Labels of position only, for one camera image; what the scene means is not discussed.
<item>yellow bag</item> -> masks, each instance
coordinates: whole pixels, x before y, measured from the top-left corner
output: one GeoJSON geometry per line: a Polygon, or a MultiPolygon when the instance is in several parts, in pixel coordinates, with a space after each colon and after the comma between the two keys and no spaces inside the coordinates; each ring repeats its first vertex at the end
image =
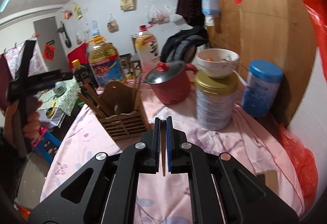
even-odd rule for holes
{"type": "Polygon", "coordinates": [[[127,11],[133,9],[134,9],[133,0],[120,0],[120,10],[127,11]]]}

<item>blue canister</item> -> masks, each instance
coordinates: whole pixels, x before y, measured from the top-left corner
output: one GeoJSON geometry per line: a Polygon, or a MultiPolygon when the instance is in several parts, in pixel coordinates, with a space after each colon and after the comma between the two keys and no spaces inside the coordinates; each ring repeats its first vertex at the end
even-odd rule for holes
{"type": "Polygon", "coordinates": [[[241,102],[243,110],[252,117],[265,116],[275,100],[282,78],[283,72],[278,66],[262,60],[252,61],[241,102]]]}

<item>pink tablecloth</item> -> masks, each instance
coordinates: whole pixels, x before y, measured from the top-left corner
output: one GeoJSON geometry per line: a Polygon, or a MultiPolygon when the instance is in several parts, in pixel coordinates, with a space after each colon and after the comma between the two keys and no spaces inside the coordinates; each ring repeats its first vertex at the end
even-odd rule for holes
{"type": "MultiPolygon", "coordinates": [[[[233,119],[224,130],[207,131],[197,124],[194,90],[184,102],[167,107],[146,84],[142,88],[141,97],[150,123],[155,117],[172,116],[174,128],[184,131],[188,141],[205,152],[215,155],[229,152],[252,173],[276,170],[280,198],[298,215],[303,213],[303,195],[287,153],[242,108],[234,105],[233,119]]],[[[138,140],[115,143],[85,105],[54,158],[40,200],[44,200],[96,153],[113,155],[138,140]]],[[[187,174],[172,175],[166,171],[166,177],[163,177],[160,165],[156,175],[141,174],[139,177],[134,223],[161,222],[188,224],[192,222],[192,213],[187,174]]]]}

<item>bowl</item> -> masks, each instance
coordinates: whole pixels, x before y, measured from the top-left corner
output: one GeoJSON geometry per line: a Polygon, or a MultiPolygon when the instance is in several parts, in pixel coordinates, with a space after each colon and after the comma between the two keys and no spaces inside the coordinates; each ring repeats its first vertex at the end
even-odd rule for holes
{"type": "Polygon", "coordinates": [[[233,72],[239,58],[240,56],[231,50],[206,49],[196,55],[196,66],[212,78],[223,79],[233,72]]]}

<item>red kettle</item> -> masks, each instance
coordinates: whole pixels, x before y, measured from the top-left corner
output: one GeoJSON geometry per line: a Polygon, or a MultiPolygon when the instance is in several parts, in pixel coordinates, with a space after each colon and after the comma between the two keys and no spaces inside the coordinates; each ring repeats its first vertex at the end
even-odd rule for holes
{"type": "Polygon", "coordinates": [[[145,82],[150,84],[158,99],[166,105],[182,102],[190,93],[191,83],[186,71],[197,72],[192,64],[183,61],[159,62],[158,66],[150,71],[145,82]]]}

